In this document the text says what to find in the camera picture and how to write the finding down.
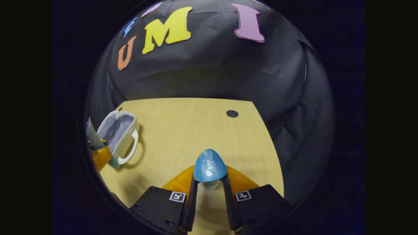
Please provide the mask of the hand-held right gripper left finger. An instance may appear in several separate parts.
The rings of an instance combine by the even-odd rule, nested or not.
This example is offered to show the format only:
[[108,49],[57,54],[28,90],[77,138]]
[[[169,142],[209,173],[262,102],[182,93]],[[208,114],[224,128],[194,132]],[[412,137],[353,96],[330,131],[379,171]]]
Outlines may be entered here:
[[197,190],[194,166],[190,166],[164,186],[149,187],[130,211],[159,234],[188,234],[193,229]]

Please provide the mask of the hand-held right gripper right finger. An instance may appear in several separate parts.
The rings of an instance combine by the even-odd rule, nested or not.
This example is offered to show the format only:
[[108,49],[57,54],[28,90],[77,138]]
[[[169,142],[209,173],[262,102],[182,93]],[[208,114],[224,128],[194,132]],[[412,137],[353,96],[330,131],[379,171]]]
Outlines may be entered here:
[[272,230],[293,210],[272,185],[259,186],[230,166],[227,166],[222,185],[232,231]]

